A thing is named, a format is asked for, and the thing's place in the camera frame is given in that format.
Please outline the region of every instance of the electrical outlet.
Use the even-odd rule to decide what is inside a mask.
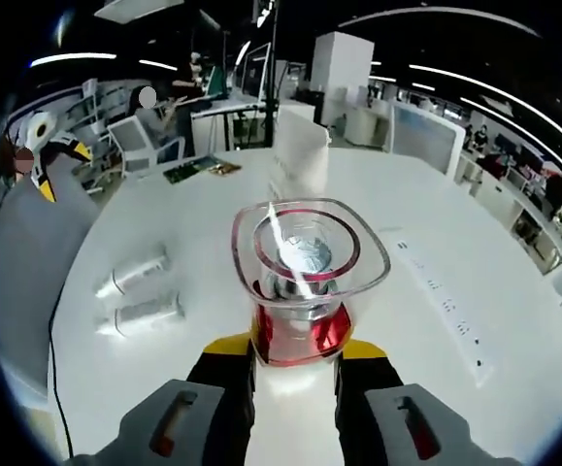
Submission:
[[[441,317],[477,386],[481,386],[489,378],[494,367],[487,354],[487,344],[479,336],[479,330],[437,277],[435,269],[426,263],[425,256],[420,254],[417,247],[411,246],[405,240],[397,241],[395,247],[393,250],[408,267]]]

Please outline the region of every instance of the white round table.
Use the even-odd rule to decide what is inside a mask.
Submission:
[[[200,173],[177,184],[161,174],[125,181],[78,253],[53,327],[58,392],[76,454],[104,447],[130,409],[166,381],[184,380],[205,345],[248,331],[251,304],[233,268],[230,232],[241,208],[266,199],[271,151],[218,156],[243,169],[225,178]],[[331,149],[326,195],[363,216],[391,254],[391,273],[376,288],[353,338],[378,345],[404,383],[420,383],[465,417],[480,447],[495,456],[531,458],[562,422],[562,318],[531,259],[473,198],[418,159]],[[393,250],[399,237],[420,246],[480,328],[494,366],[480,387]],[[186,320],[126,340],[96,334],[102,304],[93,287],[116,262],[155,240],[164,241],[174,258],[170,281],[182,293]],[[51,387],[50,404],[57,413]],[[301,413],[309,417],[309,408]],[[322,430],[333,435],[334,418],[329,420]],[[280,414],[283,422],[291,418]],[[62,425],[56,424],[65,451]],[[274,454],[258,464],[306,464],[301,458],[311,458],[307,444],[316,444],[314,435],[295,448],[279,448],[282,442],[271,438]],[[267,448],[261,435],[251,444],[255,437],[259,444],[248,447],[247,464],[256,462],[253,451]],[[310,464],[343,464],[340,447],[327,457],[318,454]]]

